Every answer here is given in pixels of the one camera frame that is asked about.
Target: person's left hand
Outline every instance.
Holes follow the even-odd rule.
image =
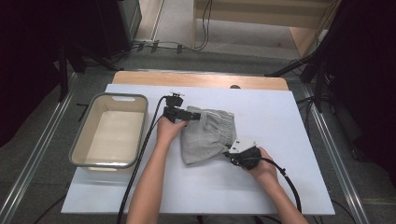
[[[172,123],[166,117],[160,118],[157,128],[157,143],[170,144],[187,123],[186,120],[182,120],[179,123]]]

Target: person's left arm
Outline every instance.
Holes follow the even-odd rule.
[[[127,224],[157,223],[163,196],[166,156],[172,141],[186,125],[187,121],[174,124],[167,118],[159,120],[157,142],[134,190]]]

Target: person's right hand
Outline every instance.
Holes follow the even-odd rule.
[[[265,151],[264,148],[259,147],[259,150],[263,158],[272,160],[272,158],[270,157],[270,155],[268,155],[267,151]],[[276,168],[273,164],[270,164],[267,161],[260,161],[255,168],[246,171],[250,173],[254,177],[254,179],[264,187],[266,191],[279,186],[279,182],[277,181]]]

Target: human arm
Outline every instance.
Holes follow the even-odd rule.
[[[129,206],[127,224],[157,223],[163,196],[166,156],[172,141],[187,121],[174,124],[162,117],[158,122],[157,142],[140,176]]]
[[[259,150],[262,154],[262,157],[272,160],[272,158],[262,147],[259,147]],[[249,171],[247,170],[247,172],[250,173],[268,193],[283,224],[308,223],[304,216],[291,202],[289,196],[286,194],[285,190],[283,190],[282,186],[279,185],[276,168],[274,165],[266,161],[260,161],[255,168]]]

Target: folded gray garment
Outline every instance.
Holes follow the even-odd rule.
[[[236,138],[233,114],[188,106],[187,111],[201,113],[181,130],[181,157],[184,163],[205,161],[227,151]]]

